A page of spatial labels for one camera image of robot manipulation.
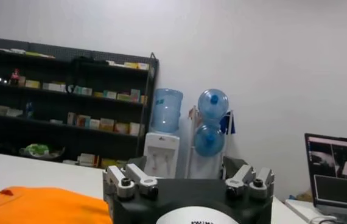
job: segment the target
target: box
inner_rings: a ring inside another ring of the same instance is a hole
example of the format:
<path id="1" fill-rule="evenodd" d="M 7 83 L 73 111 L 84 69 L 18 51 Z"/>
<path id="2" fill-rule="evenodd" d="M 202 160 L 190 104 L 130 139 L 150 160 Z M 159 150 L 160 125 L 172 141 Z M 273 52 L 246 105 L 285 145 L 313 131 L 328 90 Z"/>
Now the box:
<path id="1" fill-rule="evenodd" d="M 117 94 L 117 100 L 131 101 L 130 100 L 130 95 L 122 94 L 122 93 Z"/>
<path id="2" fill-rule="evenodd" d="M 116 123 L 114 126 L 114 132 L 129 134 L 129 124 L 126 123 Z"/>
<path id="3" fill-rule="evenodd" d="M 9 111 L 9 107 L 6 107 L 6 106 L 0 106 L 0 115 L 6 115 L 7 112 Z"/>
<path id="4" fill-rule="evenodd" d="M 49 83 L 48 90 L 62 92 L 61 85 L 56 83 Z"/>
<path id="5" fill-rule="evenodd" d="M 138 136 L 139 133 L 139 123 L 130 123 L 129 134 L 133 136 Z"/>
<path id="6" fill-rule="evenodd" d="M 96 156 L 93 154 L 82 153 L 77 160 L 81 166 L 97 167 L 99 163 L 99 155 Z"/>
<path id="7" fill-rule="evenodd" d="M 42 83 L 42 89 L 46 89 L 46 90 L 49 90 L 49 83 Z"/>
<path id="8" fill-rule="evenodd" d="M 113 131 L 114 130 L 114 120 L 100 118 L 99 129 L 104 131 Z"/>
<path id="9" fill-rule="evenodd" d="M 78 115 L 76 118 L 76 126 L 79 127 L 89 127 L 90 116 L 87 115 Z"/>
<path id="10" fill-rule="evenodd" d="M 82 88 L 82 94 L 86 95 L 86 96 L 92 96 L 93 95 L 93 89 L 92 88 L 83 87 Z"/>
<path id="11" fill-rule="evenodd" d="M 137 68 L 138 68 L 138 69 L 141 69 L 141 70 L 149 70 L 149 64 L 138 63 L 138 64 L 137 64 Z"/>
<path id="12" fill-rule="evenodd" d="M 137 69 L 137 67 L 138 67 L 137 63 L 132 63 L 132 62 L 125 62 L 124 65 L 125 65 L 126 68 L 135 68 L 135 69 Z"/>
<path id="13" fill-rule="evenodd" d="M 74 125 L 76 121 L 76 114 L 73 112 L 68 112 L 68 118 L 66 120 L 66 123 L 69 125 Z"/>
<path id="14" fill-rule="evenodd" d="M 26 82 L 26 77 L 25 76 L 20 76 L 18 80 L 18 86 L 19 87 L 24 87 Z"/>
<path id="15" fill-rule="evenodd" d="M 142 95 L 140 98 L 140 103 L 147 104 L 148 103 L 148 97 L 145 95 Z"/>
<path id="16" fill-rule="evenodd" d="M 10 108 L 7 110 L 7 113 L 5 115 L 9 117 L 18 117 L 20 115 L 23 115 L 23 111 Z"/>
<path id="17" fill-rule="evenodd" d="M 39 89 L 40 88 L 40 82 L 34 81 L 34 80 L 26 80 L 25 87 L 38 88 Z"/>
<path id="18" fill-rule="evenodd" d="M 91 119 L 89 120 L 89 127 L 92 129 L 99 129 L 100 120 Z"/>
<path id="19" fill-rule="evenodd" d="M 117 93 L 108 90 L 103 91 L 103 96 L 110 99 L 117 99 Z"/>
<path id="20" fill-rule="evenodd" d="M 81 86 L 75 86 L 74 93 L 75 94 L 81 94 L 82 93 L 82 87 Z"/>
<path id="21" fill-rule="evenodd" d="M 103 97 L 103 93 L 101 92 L 94 92 L 95 97 Z"/>
<path id="22" fill-rule="evenodd" d="M 141 96 L 141 91 L 139 89 L 131 89 L 130 90 L 130 100 L 132 102 L 139 102 Z"/>

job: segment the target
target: white wall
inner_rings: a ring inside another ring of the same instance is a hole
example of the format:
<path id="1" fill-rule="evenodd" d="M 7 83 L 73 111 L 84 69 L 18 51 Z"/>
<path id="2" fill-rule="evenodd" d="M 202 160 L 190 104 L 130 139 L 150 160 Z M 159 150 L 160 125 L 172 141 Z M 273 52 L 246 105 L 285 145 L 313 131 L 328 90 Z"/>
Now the white wall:
<path id="1" fill-rule="evenodd" d="M 0 38 L 148 56 L 188 109 L 220 88 L 235 110 L 231 155 L 309 187 L 303 134 L 347 137 L 345 0 L 0 0 Z"/>

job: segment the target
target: shelf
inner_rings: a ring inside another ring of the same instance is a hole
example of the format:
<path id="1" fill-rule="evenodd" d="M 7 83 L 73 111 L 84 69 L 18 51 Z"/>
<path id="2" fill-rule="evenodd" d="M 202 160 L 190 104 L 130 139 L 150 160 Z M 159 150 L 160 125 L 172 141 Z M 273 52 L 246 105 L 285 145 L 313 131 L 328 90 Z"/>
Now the shelf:
<path id="1" fill-rule="evenodd" d="M 108 103 L 116 103 L 121 105 L 128 105 L 131 107 L 139 107 L 142 108 L 143 104 L 139 102 L 129 102 L 124 100 L 116 100 L 111 98 L 104 98 L 104 97 L 94 97 L 94 96 L 86 96 L 81 94 L 71 94 L 71 93 L 64 93 L 59 91 L 52 91 L 47 89 L 38 89 L 38 88 L 29 88 L 29 87 L 18 87 L 18 86 L 11 86 L 6 85 L 3 83 L 0 83 L 0 88 L 10 89 L 14 91 L 25 91 L 27 93 L 41 93 L 41 94 L 51 94 L 54 96 L 64 96 L 64 97 L 72 97 L 74 99 L 78 100 L 90 100 L 90 101 L 96 101 L 96 102 L 108 102 Z"/>
<path id="2" fill-rule="evenodd" d="M 122 134 L 122 133 L 117 133 L 117 132 L 112 132 L 112 131 L 102 131 L 102 130 L 97 130 L 97 129 L 90 129 L 90 128 L 85 128 L 85 127 L 67 125 L 67 124 L 56 124 L 56 123 L 51 123 L 49 121 L 27 119 L 24 117 L 10 117 L 10 116 L 0 115 L 0 122 L 2 124 L 4 122 L 13 122 L 13 123 L 19 123 L 19 124 L 27 124 L 27 125 L 36 126 L 36 127 L 50 127 L 50 128 L 60 128 L 60 129 L 69 130 L 69 131 L 83 131 L 86 133 L 112 135 L 112 136 L 119 136 L 119 137 L 128 138 L 128 139 L 137 139 L 138 138 L 137 136 L 133 136 L 133 135 L 129 135 L 129 134 Z"/>
<path id="3" fill-rule="evenodd" d="M 56 58 L 45 58 L 39 56 L 32 56 L 26 54 L 16 54 L 0 51 L 0 62 L 3 63 L 18 63 L 22 65 L 35 65 L 35 66 L 44 66 L 55 69 L 64 69 L 71 66 L 71 61 L 59 60 Z M 119 66 L 111 66 L 105 63 L 91 63 L 91 62 L 82 62 L 81 70 L 95 70 L 102 73 L 119 73 L 135 77 L 147 77 L 148 70 L 134 69 L 134 68 L 125 68 Z"/>
<path id="4" fill-rule="evenodd" d="M 133 77 L 148 77 L 148 70 L 141 70 L 141 69 L 135 69 L 135 68 L 125 68 L 120 66 L 111 66 L 106 65 L 104 63 L 88 63 L 83 62 L 81 70 L 84 71 L 96 71 L 98 73 L 101 73 L 102 75 L 107 75 L 106 73 L 115 73 L 115 74 L 121 74 L 125 76 L 133 76 Z"/>
<path id="5" fill-rule="evenodd" d="M 1 63 L 17 63 L 21 65 L 35 65 L 52 67 L 56 69 L 67 68 L 71 65 L 68 61 L 61 61 L 55 58 L 45 58 L 39 56 L 31 56 L 25 54 L 16 54 L 0 51 L 0 62 Z"/>

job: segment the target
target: orange cloth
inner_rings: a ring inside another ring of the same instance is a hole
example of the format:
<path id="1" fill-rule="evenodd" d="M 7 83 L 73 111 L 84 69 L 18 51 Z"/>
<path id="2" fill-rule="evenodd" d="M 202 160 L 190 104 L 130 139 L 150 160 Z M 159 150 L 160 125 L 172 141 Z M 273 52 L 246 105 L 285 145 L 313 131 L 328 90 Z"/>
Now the orange cloth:
<path id="1" fill-rule="evenodd" d="M 0 224 L 112 224 L 103 200 L 58 188 L 10 187 L 0 192 Z"/>

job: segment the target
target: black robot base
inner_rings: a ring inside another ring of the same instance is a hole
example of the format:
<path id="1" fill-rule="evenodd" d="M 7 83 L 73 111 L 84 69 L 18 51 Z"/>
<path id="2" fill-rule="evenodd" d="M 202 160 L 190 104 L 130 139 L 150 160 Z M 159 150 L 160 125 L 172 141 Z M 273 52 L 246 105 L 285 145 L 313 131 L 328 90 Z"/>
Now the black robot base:
<path id="1" fill-rule="evenodd" d="M 114 224 L 270 224 L 273 182 L 249 165 L 227 180 L 157 179 L 134 164 L 103 173 Z"/>

